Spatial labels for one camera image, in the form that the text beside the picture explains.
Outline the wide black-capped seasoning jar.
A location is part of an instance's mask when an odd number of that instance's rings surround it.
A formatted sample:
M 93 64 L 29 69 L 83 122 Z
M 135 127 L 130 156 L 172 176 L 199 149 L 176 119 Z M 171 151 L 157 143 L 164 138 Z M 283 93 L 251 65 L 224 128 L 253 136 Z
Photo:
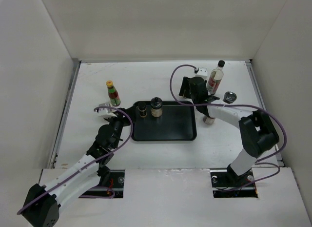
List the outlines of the wide black-capped seasoning jar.
M 150 101 L 151 115 L 158 118 L 162 115 L 162 99 L 159 97 L 154 97 Z

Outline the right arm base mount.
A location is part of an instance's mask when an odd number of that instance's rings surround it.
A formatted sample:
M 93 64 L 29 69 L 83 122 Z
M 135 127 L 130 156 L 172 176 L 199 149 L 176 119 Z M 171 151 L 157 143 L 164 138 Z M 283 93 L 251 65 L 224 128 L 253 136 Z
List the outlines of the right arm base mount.
M 214 198 L 258 198 L 252 170 L 239 178 L 230 178 L 226 169 L 210 170 Z

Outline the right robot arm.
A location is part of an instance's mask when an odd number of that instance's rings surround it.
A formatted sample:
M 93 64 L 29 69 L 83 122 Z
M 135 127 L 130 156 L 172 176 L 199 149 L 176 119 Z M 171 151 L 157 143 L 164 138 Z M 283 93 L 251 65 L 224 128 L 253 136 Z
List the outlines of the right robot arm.
M 184 77 L 179 96 L 192 100 L 197 111 L 204 115 L 206 124 L 220 119 L 239 129 L 243 149 L 228 165 L 226 173 L 226 180 L 232 186 L 239 185 L 257 159 L 279 142 L 279 135 L 266 112 L 230 107 L 237 95 L 228 91 L 221 101 L 208 93 L 206 81 L 202 77 Z

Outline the tall clear vinegar bottle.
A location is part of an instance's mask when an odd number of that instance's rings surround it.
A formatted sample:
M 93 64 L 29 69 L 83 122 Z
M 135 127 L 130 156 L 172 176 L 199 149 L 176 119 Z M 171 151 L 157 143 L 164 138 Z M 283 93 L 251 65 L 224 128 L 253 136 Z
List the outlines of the tall clear vinegar bottle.
M 214 95 L 217 92 L 217 89 L 221 83 L 221 80 L 224 76 L 223 73 L 224 65 L 225 61 L 220 60 L 217 64 L 217 67 L 211 71 L 211 74 L 207 81 L 207 90 L 211 95 Z

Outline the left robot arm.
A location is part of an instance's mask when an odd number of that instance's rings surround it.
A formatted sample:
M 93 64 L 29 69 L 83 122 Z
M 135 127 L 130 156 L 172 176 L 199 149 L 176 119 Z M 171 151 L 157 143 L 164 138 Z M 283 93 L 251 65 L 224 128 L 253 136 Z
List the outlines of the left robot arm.
M 108 185 L 110 170 L 106 164 L 122 147 L 122 129 L 133 125 L 125 109 L 116 109 L 116 114 L 99 128 L 95 141 L 78 162 L 51 182 L 29 189 L 19 215 L 34 227 L 52 227 L 75 199 L 95 186 Z

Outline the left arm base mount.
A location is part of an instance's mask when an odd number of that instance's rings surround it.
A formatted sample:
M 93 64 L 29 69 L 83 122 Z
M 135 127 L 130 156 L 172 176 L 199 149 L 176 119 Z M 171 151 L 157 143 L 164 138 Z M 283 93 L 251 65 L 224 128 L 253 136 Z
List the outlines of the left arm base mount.
M 98 185 L 83 193 L 80 198 L 123 198 L 125 170 L 111 170 L 109 176 L 101 178 Z

